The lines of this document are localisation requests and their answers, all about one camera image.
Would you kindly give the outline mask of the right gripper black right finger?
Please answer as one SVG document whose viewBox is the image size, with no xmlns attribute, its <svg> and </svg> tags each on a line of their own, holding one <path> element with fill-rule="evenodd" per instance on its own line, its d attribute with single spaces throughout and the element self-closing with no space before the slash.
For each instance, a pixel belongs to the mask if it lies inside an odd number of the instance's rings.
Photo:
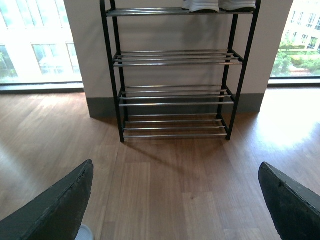
<svg viewBox="0 0 320 240">
<path fill-rule="evenodd" d="M 320 238 L 320 196 L 267 162 L 258 180 L 272 221 L 282 240 Z"/>
</svg>

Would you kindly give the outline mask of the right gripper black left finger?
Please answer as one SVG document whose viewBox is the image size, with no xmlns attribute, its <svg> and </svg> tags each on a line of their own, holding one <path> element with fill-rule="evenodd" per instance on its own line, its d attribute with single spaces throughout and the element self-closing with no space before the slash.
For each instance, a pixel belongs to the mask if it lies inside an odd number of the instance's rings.
<svg viewBox="0 0 320 240">
<path fill-rule="evenodd" d="M 94 165 L 88 159 L 0 222 L 2 240 L 74 240 L 90 197 Z"/>
</svg>

